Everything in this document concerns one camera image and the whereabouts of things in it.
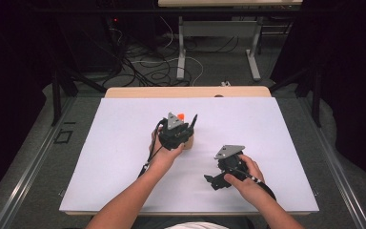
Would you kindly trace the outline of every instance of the white table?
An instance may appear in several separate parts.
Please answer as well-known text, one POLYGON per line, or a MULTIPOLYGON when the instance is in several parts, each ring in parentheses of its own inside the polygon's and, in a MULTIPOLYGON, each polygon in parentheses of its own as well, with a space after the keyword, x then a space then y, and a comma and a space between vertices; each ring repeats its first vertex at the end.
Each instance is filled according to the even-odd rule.
POLYGON ((95 214, 130 185, 148 157, 151 132, 168 112, 184 113, 189 122, 198 114, 194 145, 154 188, 141 216, 257 214, 235 188, 215 191, 203 177, 220 173, 214 155, 224 144, 246 146, 244 153, 257 161, 286 211, 318 211, 282 114, 264 87, 111 89, 97 110, 60 211, 95 214), (217 94, 225 97, 213 97, 217 94))
MULTIPOLYGON (((158 0, 159 7, 260 7, 300 5, 302 0, 158 0)), ((251 48, 246 50, 252 77, 260 80, 254 54, 260 36, 263 18, 257 21, 184 21, 179 17, 179 58, 177 63, 177 79, 184 78, 186 50, 184 37, 186 36, 237 36, 251 37, 251 48)))

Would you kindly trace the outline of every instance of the person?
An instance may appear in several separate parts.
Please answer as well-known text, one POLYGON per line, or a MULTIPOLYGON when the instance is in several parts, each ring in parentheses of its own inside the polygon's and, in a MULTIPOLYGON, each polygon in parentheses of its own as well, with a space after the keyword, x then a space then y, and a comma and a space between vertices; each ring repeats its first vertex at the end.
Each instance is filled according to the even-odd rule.
MULTIPOLYGON (((174 160, 182 153, 183 144, 180 144, 176 149, 168 150, 162 147, 159 142, 159 137, 154 137, 152 133, 152 144, 156 155, 152 158, 150 166, 142 176, 127 187, 123 192, 109 201, 98 213, 95 215, 87 226, 87 229, 92 228, 116 228, 116 229, 131 229, 134 225, 137 216, 144 205, 146 199, 157 182, 169 171, 174 160)), ((257 163, 250 157, 241 155, 240 158, 248 166, 248 173, 264 182, 263 174, 261 173, 257 163)), ((227 174, 224 176, 225 180, 236 188, 240 195, 249 203, 251 203, 267 221, 270 228, 303 228, 292 216, 290 216, 284 209, 271 198, 259 185, 249 178, 243 181, 236 177, 227 174)), ((175 227, 168 228, 210 228, 210 229, 224 229, 227 227, 217 225, 213 222, 187 222, 179 223, 175 227)))

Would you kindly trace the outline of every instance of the desk leg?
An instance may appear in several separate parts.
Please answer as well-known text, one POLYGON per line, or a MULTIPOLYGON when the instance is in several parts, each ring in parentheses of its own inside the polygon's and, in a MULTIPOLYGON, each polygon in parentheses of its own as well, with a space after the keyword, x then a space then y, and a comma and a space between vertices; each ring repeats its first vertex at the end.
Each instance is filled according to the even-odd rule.
POLYGON ((177 75, 178 80, 184 78, 184 66, 186 61, 186 51, 184 49, 184 35, 183 35, 183 18, 179 16, 179 60, 177 62, 177 75))
POLYGON ((256 65, 256 61, 254 59, 254 53, 257 49, 257 42, 260 37, 260 31, 261 31, 262 25, 263 25, 263 18, 258 17, 257 24, 254 28, 254 38, 252 40, 252 47, 250 50, 246 50, 246 55, 248 57, 249 66, 251 67, 252 77, 254 78, 254 81, 259 81, 261 79, 260 73, 259 73, 257 65, 256 65))

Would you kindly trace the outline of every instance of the white tabletop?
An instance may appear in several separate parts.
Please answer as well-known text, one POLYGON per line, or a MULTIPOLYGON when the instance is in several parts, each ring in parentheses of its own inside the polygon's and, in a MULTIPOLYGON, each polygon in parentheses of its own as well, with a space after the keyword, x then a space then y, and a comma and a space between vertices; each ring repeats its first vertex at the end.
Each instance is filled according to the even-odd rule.
POLYGON ((168 112, 198 114, 194 145, 178 157, 152 191, 141 215, 249 215, 257 210, 235 188, 215 191, 214 155, 223 145, 244 145, 288 212, 318 207, 275 98, 103 98, 60 211, 94 214, 130 185, 148 157, 151 132, 168 112))
POLYGON ((301 5, 302 0, 158 0, 159 7, 236 7, 301 5))

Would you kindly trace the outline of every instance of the white shirt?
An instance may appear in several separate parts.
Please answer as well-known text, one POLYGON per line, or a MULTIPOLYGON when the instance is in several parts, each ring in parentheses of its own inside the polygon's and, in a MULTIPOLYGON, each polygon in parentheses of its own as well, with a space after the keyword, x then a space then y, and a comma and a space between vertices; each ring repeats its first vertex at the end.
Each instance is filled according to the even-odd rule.
POLYGON ((210 222, 186 222, 165 229, 229 229, 210 222))

